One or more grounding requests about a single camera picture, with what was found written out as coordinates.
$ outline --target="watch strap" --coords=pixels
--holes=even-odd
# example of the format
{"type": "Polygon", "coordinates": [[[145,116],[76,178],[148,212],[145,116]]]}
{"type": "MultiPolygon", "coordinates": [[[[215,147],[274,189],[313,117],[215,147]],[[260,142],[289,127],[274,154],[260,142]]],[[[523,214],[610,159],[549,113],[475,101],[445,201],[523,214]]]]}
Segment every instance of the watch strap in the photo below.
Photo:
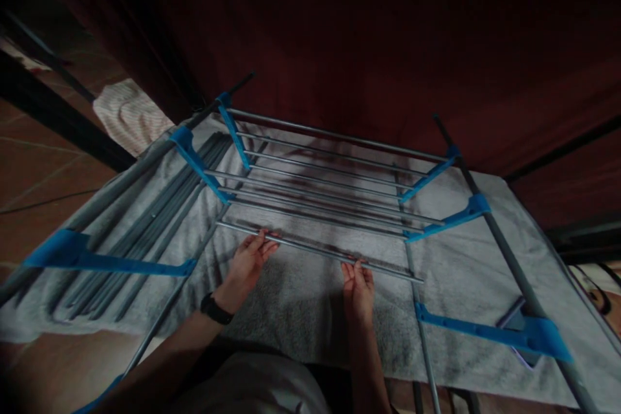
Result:
{"type": "Polygon", "coordinates": [[[224,309],[220,308],[212,298],[212,294],[213,293],[209,293],[202,299],[201,312],[221,325],[228,325],[231,323],[231,320],[233,320],[235,314],[229,314],[224,309]]]}

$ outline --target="blue plastic joint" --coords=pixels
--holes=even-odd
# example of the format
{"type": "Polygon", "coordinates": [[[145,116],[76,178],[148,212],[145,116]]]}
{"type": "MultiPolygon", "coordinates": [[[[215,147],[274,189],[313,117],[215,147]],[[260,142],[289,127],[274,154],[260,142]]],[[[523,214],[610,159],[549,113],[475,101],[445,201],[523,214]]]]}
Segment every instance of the blue plastic joint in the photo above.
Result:
{"type": "Polygon", "coordinates": [[[201,177],[205,184],[212,189],[214,194],[216,194],[216,196],[218,196],[218,198],[223,203],[228,204],[228,200],[232,199],[234,196],[220,191],[220,189],[218,189],[220,188],[220,183],[218,183],[218,180],[215,177],[207,175],[204,172],[207,167],[205,166],[205,163],[201,160],[199,155],[196,153],[196,150],[194,150],[194,147],[192,147],[193,137],[194,135],[192,134],[192,132],[185,126],[182,126],[178,130],[176,130],[172,136],[170,136],[170,139],[175,142],[175,144],[177,145],[177,150],[179,151],[181,156],[186,159],[186,162],[192,167],[194,171],[196,171],[198,176],[201,177]]]}
{"type": "Polygon", "coordinates": [[[401,199],[399,199],[399,202],[401,203],[408,202],[412,197],[416,195],[418,191],[423,189],[431,181],[433,181],[439,175],[444,173],[447,168],[449,168],[455,163],[455,159],[461,156],[461,152],[459,152],[459,148],[457,148],[457,146],[453,144],[452,146],[448,148],[446,152],[446,156],[448,157],[448,160],[446,162],[439,163],[435,167],[433,167],[431,170],[429,170],[429,173],[427,173],[427,176],[419,179],[416,183],[414,183],[414,186],[412,186],[412,189],[405,192],[403,196],[401,196],[401,199]]]}
{"type": "Polygon", "coordinates": [[[72,230],[58,230],[24,261],[26,267],[67,268],[69,270],[102,270],[141,275],[189,276],[196,260],[182,265],[164,265],[121,257],[101,256],[89,251],[90,236],[72,230]]]}
{"type": "Polygon", "coordinates": [[[485,340],[530,351],[531,353],[544,354],[555,359],[573,362],[571,354],[569,354],[569,350],[565,346],[556,325],[551,320],[525,316],[524,329],[522,331],[515,331],[435,315],[430,313],[424,304],[421,303],[414,303],[414,306],[416,318],[421,322],[478,336],[485,340]]]}
{"type": "Polygon", "coordinates": [[[235,123],[235,120],[227,110],[231,107],[231,95],[229,93],[222,93],[216,98],[216,100],[220,102],[218,110],[220,110],[220,114],[222,115],[224,124],[226,124],[228,132],[233,138],[233,143],[235,144],[237,152],[241,157],[241,162],[244,164],[244,168],[250,169],[250,160],[244,152],[244,150],[246,150],[246,147],[244,146],[244,142],[241,140],[241,137],[239,137],[239,135],[237,134],[237,124],[235,123]]]}
{"type": "Polygon", "coordinates": [[[423,239],[427,236],[431,236],[432,234],[439,233],[444,230],[448,230],[449,228],[453,228],[462,223],[469,222],[474,220],[475,218],[480,217],[485,212],[491,212],[492,209],[490,205],[487,203],[487,200],[483,196],[483,194],[475,194],[468,199],[468,206],[462,210],[461,212],[455,213],[445,219],[444,225],[429,225],[423,228],[422,233],[412,233],[412,232],[404,232],[406,236],[406,243],[413,243],[414,241],[418,241],[419,239],[423,239]]]}

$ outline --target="left hand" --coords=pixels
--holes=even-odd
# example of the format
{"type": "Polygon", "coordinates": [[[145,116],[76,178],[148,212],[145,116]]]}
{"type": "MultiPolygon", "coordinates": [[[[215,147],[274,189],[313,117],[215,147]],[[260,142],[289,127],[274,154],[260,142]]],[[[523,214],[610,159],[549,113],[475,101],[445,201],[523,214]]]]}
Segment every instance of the left hand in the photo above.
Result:
{"type": "Polygon", "coordinates": [[[231,269],[224,283],[213,292],[216,304],[229,314],[239,310],[257,284],[263,265],[278,249],[277,242],[265,240],[267,231],[261,229],[258,235],[250,235],[242,241],[231,260],[231,269]]]}

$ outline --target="finger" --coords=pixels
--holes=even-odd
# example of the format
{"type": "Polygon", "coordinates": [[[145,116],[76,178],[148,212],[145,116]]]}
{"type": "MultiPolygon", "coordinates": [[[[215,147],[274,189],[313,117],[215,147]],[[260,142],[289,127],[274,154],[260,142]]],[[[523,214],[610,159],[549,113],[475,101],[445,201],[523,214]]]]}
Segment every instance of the finger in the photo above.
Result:
{"type": "Polygon", "coordinates": [[[245,249],[248,247],[248,245],[254,240],[254,235],[248,235],[246,236],[246,239],[244,239],[241,244],[239,245],[239,247],[237,249],[245,249]]]}
{"type": "Polygon", "coordinates": [[[371,289],[375,289],[375,279],[373,278],[373,272],[370,268],[363,268],[362,274],[364,275],[364,280],[367,282],[367,286],[371,289]]]}
{"type": "Polygon", "coordinates": [[[264,260],[266,261],[274,252],[276,252],[276,250],[278,249],[279,244],[273,244],[271,245],[265,252],[262,252],[261,255],[263,256],[264,260]]]}
{"type": "Polygon", "coordinates": [[[352,278],[353,269],[351,264],[346,262],[341,262],[341,271],[343,272],[343,279],[345,282],[349,281],[352,278]]]}
{"type": "Polygon", "coordinates": [[[354,279],[356,280],[356,286],[366,286],[366,282],[364,281],[364,275],[362,274],[361,261],[356,261],[356,265],[354,265],[354,279]]]}
{"type": "Polygon", "coordinates": [[[263,245],[263,243],[265,242],[265,232],[267,230],[265,229],[261,229],[259,230],[259,234],[256,235],[256,237],[252,240],[252,242],[248,245],[248,252],[250,252],[251,254],[254,254],[255,252],[257,252],[259,250],[259,248],[263,245]]]}
{"type": "Polygon", "coordinates": [[[265,254],[267,253],[272,247],[274,247],[274,245],[276,245],[276,247],[278,247],[278,243],[275,241],[266,241],[265,243],[263,243],[263,246],[261,246],[261,254],[265,254]]]}

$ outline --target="right hand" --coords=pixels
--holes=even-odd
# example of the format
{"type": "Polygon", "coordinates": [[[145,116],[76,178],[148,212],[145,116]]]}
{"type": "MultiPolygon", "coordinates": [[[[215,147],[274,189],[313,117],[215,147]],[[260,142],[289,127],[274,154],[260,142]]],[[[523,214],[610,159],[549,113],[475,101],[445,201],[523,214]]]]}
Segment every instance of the right hand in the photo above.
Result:
{"type": "Polygon", "coordinates": [[[372,329],[375,295],[373,274],[368,268],[362,268],[360,260],[356,261],[356,265],[341,263],[341,270],[345,280],[343,300],[348,324],[362,329],[372,329]]]}

